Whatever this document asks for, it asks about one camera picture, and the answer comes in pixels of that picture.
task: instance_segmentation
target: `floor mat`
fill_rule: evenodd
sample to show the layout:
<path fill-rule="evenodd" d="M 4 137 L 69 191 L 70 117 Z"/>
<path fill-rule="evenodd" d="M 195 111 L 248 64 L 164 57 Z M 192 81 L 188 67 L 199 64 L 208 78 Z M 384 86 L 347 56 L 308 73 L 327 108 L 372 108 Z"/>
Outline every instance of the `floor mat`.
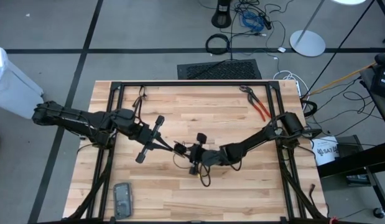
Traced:
<path fill-rule="evenodd" d="M 177 73 L 179 80 L 262 79 L 255 59 L 178 65 Z"/>

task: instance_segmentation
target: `black floor stripe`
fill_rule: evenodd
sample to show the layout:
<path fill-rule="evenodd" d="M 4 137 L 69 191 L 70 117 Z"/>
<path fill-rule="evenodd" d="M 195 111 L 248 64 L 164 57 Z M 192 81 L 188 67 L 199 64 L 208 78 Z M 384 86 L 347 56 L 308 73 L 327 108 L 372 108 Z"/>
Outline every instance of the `black floor stripe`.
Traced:
<path fill-rule="evenodd" d="M 81 54 L 83 49 L 6 49 L 7 54 Z"/>
<path fill-rule="evenodd" d="M 234 48 L 234 53 L 280 53 L 278 49 L 267 48 Z M 184 48 L 184 49 L 7 49 L 7 54 L 195 54 L 206 53 L 204 48 Z M 286 49 L 285 53 L 296 53 L 293 49 Z M 365 54 L 365 53 L 385 53 L 385 47 L 368 48 L 327 48 L 325 53 L 338 54 Z"/>
<path fill-rule="evenodd" d="M 86 57 L 87 57 L 86 50 L 90 46 L 91 39 L 93 38 L 95 26 L 97 24 L 98 16 L 100 15 L 102 5 L 103 5 L 103 0 L 98 0 L 97 5 L 95 7 L 93 18 L 91 19 L 90 27 L 87 32 L 86 40 L 83 45 L 83 50 L 81 51 L 78 65 L 76 67 L 75 74 L 73 75 L 72 84 L 70 86 L 67 100 L 65 102 L 66 107 L 71 107 L 73 103 L 73 99 L 75 98 L 76 88 L 79 84 L 81 72 L 83 71 L 83 66 L 85 64 Z M 58 128 L 57 132 L 55 133 L 54 142 L 52 144 L 49 158 L 47 160 L 47 163 L 44 169 L 42 180 L 40 181 L 39 189 L 37 191 L 37 195 L 32 207 L 32 211 L 29 215 L 28 223 L 37 223 L 39 219 L 40 211 L 42 210 L 44 198 L 47 193 L 47 189 L 49 187 L 51 175 L 53 173 L 55 161 L 57 160 L 58 151 L 61 146 L 63 134 L 64 134 L 63 128 Z"/>

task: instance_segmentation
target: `wooden table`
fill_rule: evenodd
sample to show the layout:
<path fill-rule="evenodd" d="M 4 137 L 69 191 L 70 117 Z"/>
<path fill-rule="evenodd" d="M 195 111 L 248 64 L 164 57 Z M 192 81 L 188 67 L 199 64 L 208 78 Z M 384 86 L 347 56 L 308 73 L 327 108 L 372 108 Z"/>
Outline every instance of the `wooden table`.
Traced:
<path fill-rule="evenodd" d="M 280 81 L 280 84 L 285 111 L 296 113 L 305 125 L 294 81 Z M 105 111 L 110 85 L 109 81 L 95 83 L 89 112 Z M 252 86 L 252 89 L 268 108 L 265 88 Z M 139 86 L 125 89 L 123 108 L 132 108 L 138 92 Z M 208 140 L 204 147 L 218 149 L 222 144 L 246 139 L 268 122 L 262 120 L 238 86 L 148 86 L 146 93 L 148 97 L 142 105 L 142 120 L 153 127 L 158 115 L 165 116 L 160 132 L 170 145 L 173 141 L 184 141 L 190 145 L 195 142 L 197 133 L 205 133 Z M 273 98 L 277 112 L 275 94 Z M 300 143 L 310 148 L 308 140 L 300 139 Z M 212 167 L 210 187 L 202 186 L 197 177 L 188 174 L 188 169 L 176 167 L 173 154 L 167 151 L 149 151 L 144 163 L 138 164 L 135 159 L 141 149 L 142 145 L 118 135 L 106 220 L 114 215 L 112 188 L 120 182 L 132 183 L 133 220 L 279 221 L 279 217 L 287 217 L 274 141 L 251 151 L 243 159 L 239 172 L 230 167 Z M 97 153 L 97 148 L 93 147 L 79 152 L 63 216 L 72 214 L 90 191 Z M 316 185 L 313 199 L 326 215 L 327 208 L 313 155 L 296 148 L 294 157 L 301 188 L 308 195 L 311 184 Z M 188 167 L 188 161 L 180 157 L 176 156 L 175 162 Z M 292 188 L 290 191 L 297 217 L 295 194 Z M 98 213 L 99 202 L 97 197 L 94 216 Z"/>

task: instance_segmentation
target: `white bucket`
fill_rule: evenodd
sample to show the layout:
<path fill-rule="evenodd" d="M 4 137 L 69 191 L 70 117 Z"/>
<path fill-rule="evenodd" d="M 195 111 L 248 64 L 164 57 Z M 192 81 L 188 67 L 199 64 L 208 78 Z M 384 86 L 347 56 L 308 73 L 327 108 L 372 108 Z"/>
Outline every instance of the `white bucket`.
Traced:
<path fill-rule="evenodd" d="M 31 119 L 37 104 L 43 103 L 43 90 L 7 59 L 0 48 L 0 107 Z"/>

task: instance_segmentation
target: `pliers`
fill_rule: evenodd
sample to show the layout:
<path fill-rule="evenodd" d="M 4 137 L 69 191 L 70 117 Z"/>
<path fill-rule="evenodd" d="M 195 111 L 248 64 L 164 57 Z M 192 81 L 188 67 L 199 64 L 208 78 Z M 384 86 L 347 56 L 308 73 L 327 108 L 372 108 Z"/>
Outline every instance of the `pliers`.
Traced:
<path fill-rule="evenodd" d="M 263 103 L 261 103 L 261 101 L 259 100 L 259 98 L 257 98 L 257 96 L 254 94 L 253 90 L 246 86 L 246 85 L 241 85 L 240 88 L 239 88 L 242 92 L 244 93 L 247 93 L 248 94 L 248 101 L 249 103 L 254 107 L 254 109 L 256 109 L 261 117 L 262 117 L 262 120 L 263 121 L 266 121 L 266 118 L 264 117 L 264 114 L 261 112 L 260 108 L 254 104 L 253 102 L 253 99 L 256 100 L 256 102 L 259 103 L 259 105 L 261 106 L 261 108 L 264 110 L 265 114 L 271 118 L 271 115 L 269 114 L 268 110 L 266 109 L 266 107 L 263 105 Z"/>

